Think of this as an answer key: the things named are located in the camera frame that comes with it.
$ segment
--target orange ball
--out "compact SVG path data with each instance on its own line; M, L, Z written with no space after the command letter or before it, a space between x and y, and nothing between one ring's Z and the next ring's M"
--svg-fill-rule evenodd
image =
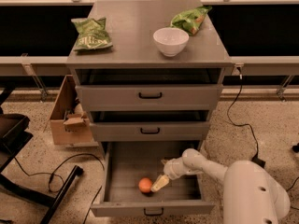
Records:
M141 192L143 193L149 193L150 192L150 188L152 186L152 182L149 178L147 177L143 177L140 181L139 181L139 189Z

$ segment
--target speckled concrete floor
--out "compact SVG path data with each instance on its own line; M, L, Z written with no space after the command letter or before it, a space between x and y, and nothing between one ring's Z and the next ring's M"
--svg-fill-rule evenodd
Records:
M255 154L255 143L249 129L238 128L228 123L226 112L234 96L224 90L221 101L213 113L211 129L203 149L210 159L224 165L230 165L237 160L249 160ZM40 103L38 96L35 97L12 95L3 104L5 113L22 113L31 119L28 131L34 137L17 156L27 173L52 172L63 160L79 153L92 153L101 158L98 147L55 146L48 124L55 95L48 98L45 103ZM240 100L231 109L231 118L237 123L246 122L252 125L260 145L260 158L266 161L266 171L287 189L299 176L299 155L292 152L292 145L299 142L299 95L295 91L292 99L284 103L275 96L272 96L271 99L268 95L268 99L262 101L256 95L252 97L255 98L250 99L248 93L241 95ZM65 179L74 165L82 167L84 175L75 179L50 223L83 223L93 197L103 183L101 164L90 156L77 157L68 161L57 174ZM48 175L28 177L15 161L7 167L3 174L25 187L55 195L48 192ZM215 204L210 215L94 217L93 213L89 213L86 223L221 224L222 187L216 185L206 175L201 175L200 180L206 200ZM60 181L54 179L51 188L58 189L60 185ZM289 194L292 205L299 207L299 183ZM47 211L46 207L21 200L3 189L0 189L0 200L0 219L11 219L17 224L39 223ZM299 211L292 209L279 223L298 224L298 219Z

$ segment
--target gray cabinet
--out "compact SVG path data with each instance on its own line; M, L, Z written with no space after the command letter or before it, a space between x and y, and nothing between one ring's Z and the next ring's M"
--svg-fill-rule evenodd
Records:
M137 186L142 177L154 181L162 173L160 160L205 140L225 68L231 66L209 17L178 56L166 58L155 48L155 30L198 6L191 0L97 1L93 6L90 17L107 17L114 47L72 51L67 66L106 159L101 200L92 205L96 216L206 214L213 207L203 200L197 176L151 195ZM154 12L161 7L161 13Z

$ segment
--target snack bag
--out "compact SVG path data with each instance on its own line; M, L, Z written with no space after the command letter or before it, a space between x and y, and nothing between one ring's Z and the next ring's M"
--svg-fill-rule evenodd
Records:
M77 31L74 50L105 49L112 46L112 42L106 28L106 18L98 21L95 19L72 19Z
M210 9L212 6L202 6L183 11L171 20L170 27L177 27L189 35L195 35Z

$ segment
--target gray tabletop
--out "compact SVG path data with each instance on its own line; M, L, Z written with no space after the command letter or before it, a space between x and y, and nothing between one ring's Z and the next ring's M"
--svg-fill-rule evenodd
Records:
M82 66L98 64L114 66L129 64L137 67L230 64L230 58L208 16L199 32L191 36L186 48L169 58L157 50L153 33L169 26L173 17L181 11L201 6L199 0L98 0L94 3L90 18L107 18L107 31L113 47L84 52L71 51L67 64Z

